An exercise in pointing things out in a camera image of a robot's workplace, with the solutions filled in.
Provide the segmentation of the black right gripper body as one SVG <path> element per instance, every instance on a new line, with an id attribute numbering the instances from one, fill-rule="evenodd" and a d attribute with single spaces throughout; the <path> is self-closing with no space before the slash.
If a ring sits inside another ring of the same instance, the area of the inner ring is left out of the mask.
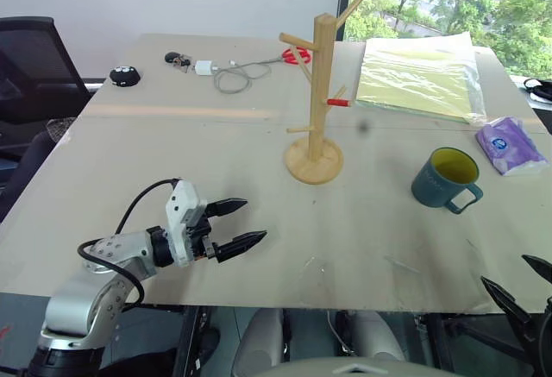
<path id="1" fill-rule="evenodd" d="M 551 350 L 551 297 L 547 298 L 543 313 L 531 315 L 530 345 L 532 351 Z"/>

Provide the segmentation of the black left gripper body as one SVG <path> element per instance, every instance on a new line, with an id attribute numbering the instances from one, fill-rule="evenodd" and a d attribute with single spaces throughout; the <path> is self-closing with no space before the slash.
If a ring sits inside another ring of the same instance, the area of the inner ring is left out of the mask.
<path id="1" fill-rule="evenodd" d="M 204 257 L 212 259 L 216 256 L 215 245 L 210 240 L 211 225 L 209 222 L 209 219 L 215 215 L 216 205 L 214 203 L 208 204 L 197 223 L 186 228 L 194 261 Z"/>

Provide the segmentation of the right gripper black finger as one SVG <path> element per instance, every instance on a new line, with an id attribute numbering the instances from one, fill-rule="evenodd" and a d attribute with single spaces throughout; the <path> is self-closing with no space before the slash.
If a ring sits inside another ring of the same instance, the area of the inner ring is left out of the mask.
<path id="1" fill-rule="evenodd" d="M 543 258 L 523 254 L 522 258 L 531 266 L 531 268 L 542 278 L 552 283 L 552 264 Z"/>
<path id="2" fill-rule="evenodd" d="M 519 306 L 510 293 L 492 280 L 481 276 L 480 280 L 495 304 L 505 313 L 515 327 L 524 330 L 531 323 L 531 315 Z"/>

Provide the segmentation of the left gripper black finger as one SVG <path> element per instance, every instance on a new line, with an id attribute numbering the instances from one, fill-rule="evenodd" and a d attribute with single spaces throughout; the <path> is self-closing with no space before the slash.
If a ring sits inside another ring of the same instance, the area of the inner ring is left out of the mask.
<path id="1" fill-rule="evenodd" d="M 247 203 L 248 201 L 244 198 L 226 198 L 218 200 L 206 205 L 205 216 L 207 218 L 222 217 L 239 210 Z"/>
<path id="2" fill-rule="evenodd" d="M 266 230 L 252 231 L 236 236 L 230 242 L 221 246 L 213 243 L 215 258 L 218 263 L 232 259 L 240 254 L 247 252 L 267 235 Z"/>

